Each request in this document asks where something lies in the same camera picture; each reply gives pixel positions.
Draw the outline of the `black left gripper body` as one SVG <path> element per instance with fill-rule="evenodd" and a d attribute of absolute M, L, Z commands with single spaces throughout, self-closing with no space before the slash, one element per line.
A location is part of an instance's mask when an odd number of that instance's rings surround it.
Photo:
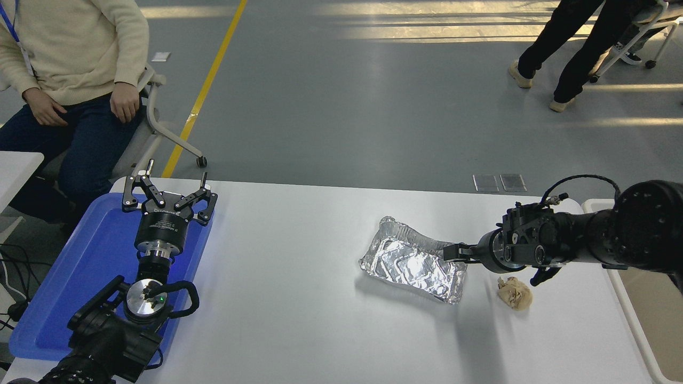
<path fill-rule="evenodd" d="M 153 199 L 144 202 L 143 215 L 137 231 L 134 245 L 138 251 L 148 251 L 154 246 L 161 246 L 169 251 L 183 251 L 186 244 L 189 222 L 194 217 L 193 203 L 176 210 L 181 195 L 161 192 L 160 207 Z"/>

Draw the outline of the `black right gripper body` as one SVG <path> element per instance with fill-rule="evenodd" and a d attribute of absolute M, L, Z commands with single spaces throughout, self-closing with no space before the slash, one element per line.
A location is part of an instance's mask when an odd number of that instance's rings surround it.
<path fill-rule="evenodd" d="M 505 238 L 502 229 L 485 234 L 474 250 L 474 258 L 490 271 L 507 271 L 504 263 Z"/>

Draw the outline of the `person's left hand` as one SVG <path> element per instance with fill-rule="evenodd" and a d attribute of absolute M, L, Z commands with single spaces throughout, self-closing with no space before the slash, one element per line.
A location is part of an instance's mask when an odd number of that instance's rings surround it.
<path fill-rule="evenodd" d="M 140 107 L 140 95 L 136 85 L 116 82 L 110 95 L 110 111 L 126 124 L 134 119 Z"/>

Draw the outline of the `person's right hand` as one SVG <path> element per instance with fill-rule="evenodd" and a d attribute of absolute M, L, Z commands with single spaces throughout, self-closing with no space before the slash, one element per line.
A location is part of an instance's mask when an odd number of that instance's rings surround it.
<path fill-rule="evenodd" d="M 46 92 L 32 87 L 22 92 L 22 98 L 29 105 L 29 109 L 40 125 L 68 126 L 68 122 L 62 117 L 66 114 L 66 109 Z"/>

